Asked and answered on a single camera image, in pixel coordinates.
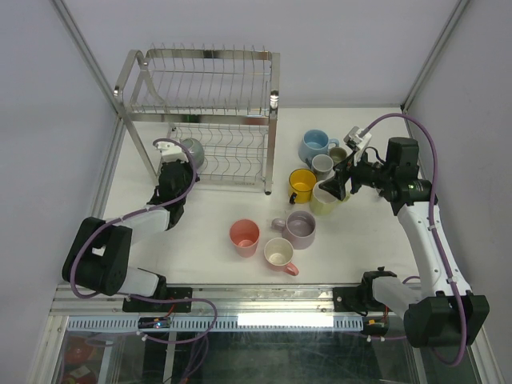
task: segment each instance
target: white wall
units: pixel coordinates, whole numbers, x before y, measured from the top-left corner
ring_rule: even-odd
[[[404,101],[457,0],[66,0],[109,81],[173,42],[281,53],[282,106]]]
[[[486,329],[512,382],[512,2],[473,2],[410,114],[432,133],[448,239],[476,294],[490,302]],[[423,164],[431,170],[422,140]]]
[[[50,2],[0,12],[0,380],[26,382],[114,115]]]

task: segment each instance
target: white strip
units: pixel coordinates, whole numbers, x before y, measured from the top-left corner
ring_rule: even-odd
[[[325,314],[296,314],[296,313],[256,313],[239,314],[239,326],[304,326],[304,327],[334,327],[332,315]]]

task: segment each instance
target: tabletop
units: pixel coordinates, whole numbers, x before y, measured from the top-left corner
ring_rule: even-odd
[[[272,230],[274,218],[285,218],[295,210],[310,212],[309,204],[288,203],[288,177],[306,165],[298,158],[298,146],[310,129],[327,132],[342,142],[353,126],[364,127],[383,114],[399,108],[280,108],[274,160],[272,194],[195,187],[187,197],[185,213],[172,230],[134,244],[129,264],[165,275],[169,283],[189,284],[336,284],[361,280],[368,270],[385,266],[400,278],[418,274],[409,241],[390,204],[375,190],[363,187],[327,216],[316,217],[314,243],[296,250],[292,262],[298,276],[267,267],[263,248],[280,233]],[[165,137],[167,124],[135,123],[151,160],[158,164],[159,152],[152,141]],[[372,130],[371,145],[381,157],[391,137],[409,137],[399,118],[387,119]],[[370,153],[370,160],[375,160]],[[154,185],[129,135],[124,137],[114,173],[105,218],[114,218],[141,208],[149,201]],[[229,238],[233,222],[249,218],[260,228],[256,254],[239,257]]]

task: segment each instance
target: metal dish rack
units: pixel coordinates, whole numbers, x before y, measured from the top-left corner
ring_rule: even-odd
[[[138,73],[132,73],[134,64]],[[157,182],[134,122],[166,122],[169,137],[205,149],[202,182],[272,191],[278,121],[279,54],[265,49],[152,46],[131,50],[114,88],[120,115]],[[124,97],[131,88],[129,99]]]

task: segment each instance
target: drying rack frame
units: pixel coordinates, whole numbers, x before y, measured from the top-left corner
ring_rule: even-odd
[[[125,98],[135,63],[138,74],[131,96]],[[205,147],[205,164],[198,170],[202,181],[261,187],[270,194],[279,66],[279,53],[253,46],[237,50],[161,44],[152,45],[146,54],[131,50],[115,84],[114,99],[152,182],[158,182],[158,169],[134,122],[164,122],[169,125],[168,137],[198,139]]]

